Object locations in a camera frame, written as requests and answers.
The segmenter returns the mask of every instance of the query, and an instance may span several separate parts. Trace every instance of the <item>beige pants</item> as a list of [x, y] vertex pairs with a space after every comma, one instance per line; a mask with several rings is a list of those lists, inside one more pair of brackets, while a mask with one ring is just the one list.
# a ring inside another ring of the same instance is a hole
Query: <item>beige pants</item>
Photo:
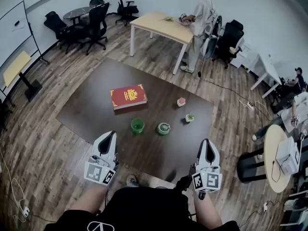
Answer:
[[196, 68], [196, 64], [200, 54], [200, 48], [202, 47], [205, 39], [206, 37], [204, 35], [200, 37], [194, 36], [192, 39], [192, 43], [190, 45], [187, 57], [187, 68], [192, 72]]

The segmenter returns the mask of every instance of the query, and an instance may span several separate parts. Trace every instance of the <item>book cover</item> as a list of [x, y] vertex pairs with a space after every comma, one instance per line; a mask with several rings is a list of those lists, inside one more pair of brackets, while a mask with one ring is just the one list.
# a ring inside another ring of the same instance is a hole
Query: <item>book cover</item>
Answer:
[[142, 84], [110, 90], [112, 105], [115, 110], [147, 103]]

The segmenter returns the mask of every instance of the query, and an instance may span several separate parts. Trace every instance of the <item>gold emblem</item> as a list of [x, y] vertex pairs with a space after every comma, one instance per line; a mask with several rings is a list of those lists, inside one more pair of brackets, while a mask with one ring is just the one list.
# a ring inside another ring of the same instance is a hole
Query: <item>gold emblem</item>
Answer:
[[138, 93], [133, 89], [128, 89], [127, 92], [124, 92], [125, 100], [135, 100], [138, 96]]

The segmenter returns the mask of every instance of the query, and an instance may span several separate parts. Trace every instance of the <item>green cup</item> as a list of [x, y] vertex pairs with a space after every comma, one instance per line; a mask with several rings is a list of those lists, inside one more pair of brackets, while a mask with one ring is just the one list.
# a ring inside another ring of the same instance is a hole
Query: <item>green cup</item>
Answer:
[[130, 127], [134, 134], [140, 134], [144, 129], [144, 121], [140, 118], [135, 118], [131, 121]]

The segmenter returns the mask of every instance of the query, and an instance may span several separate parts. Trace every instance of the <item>wooden floor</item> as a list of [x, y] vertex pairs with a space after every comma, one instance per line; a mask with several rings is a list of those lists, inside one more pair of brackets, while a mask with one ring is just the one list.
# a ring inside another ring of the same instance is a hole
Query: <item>wooden floor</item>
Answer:
[[[244, 108], [239, 103], [241, 98], [234, 92], [201, 80], [197, 71], [191, 75], [179, 70], [175, 76], [172, 75], [181, 50], [177, 42], [158, 35], [149, 39], [148, 32], [136, 29], [136, 53], [130, 57], [130, 27], [116, 26], [116, 18], [113, 15], [107, 18], [107, 50], [97, 45], [86, 56], [85, 48], [79, 50], [76, 47], [65, 55], [65, 49], [56, 46], [45, 55], [50, 65], [39, 62], [26, 75], [29, 80], [37, 79], [43, 85], [34, 100], [28, 103], [24, 95], [26, 86], [22, 82], [12, 94], [16, 107], [11, 108], [13, 114], [7, 119], [8, 131], [1, 133], [0, 146], [12, 178], [19, 181], [25, 192], [25, 204], [32, 214], [57, 220], [89, 186], [89, 182], [83, 180], [83, 168], [92, 145], [55, 117], [70, 95], [106, 57], [160, 77], [214, 104], [210, 140], [220, 150], [223, 184], [221, 190], [211, 196], [223, 222], [235, 220], [241, 225], [253, 211], [261, 212], [265, 201], [282, 202], [290, 192], [291, 184], [284, 193], [276, 194], [265, 180], [242, 184], [236, 173], [238, 157], [256, 149], [251, 135], [268, 122], [265, 116]], [[250, 91], [256, 80], [242, 68], [230, 66], [225, 70], [220, 61], [208, 61], [202, 78], [232, 88], [250, 101], [260, 101], [269, 108], [269, 100], [261, 99], [266, 87], [261, 84]], [[8, 173], [2, 160], [0, 162], [0, 220], [8, 230], [17, 230], [12, 216], [18, 210], [11, 201], [13, 195]], [[125, 184], [125, 177], [131, 171], [137, 172], [128, 166], [121, 168], [111, 192]], [[153, 181], [153, 178], [139, 174], [142, 182]], [[163, 184], [158, 179], [154, 182]], [[16, 198], [21, 199], [18, 186], [14, 183], [13, 187]], [[278, 230], [281, 217], [281, 205], [269, 206], [265, 215], [254, 214], [241, 230]], [[40, 231], [46, 224], [46, 221], [31, 216], [26, 223], [18, 222], [18, 230]]]

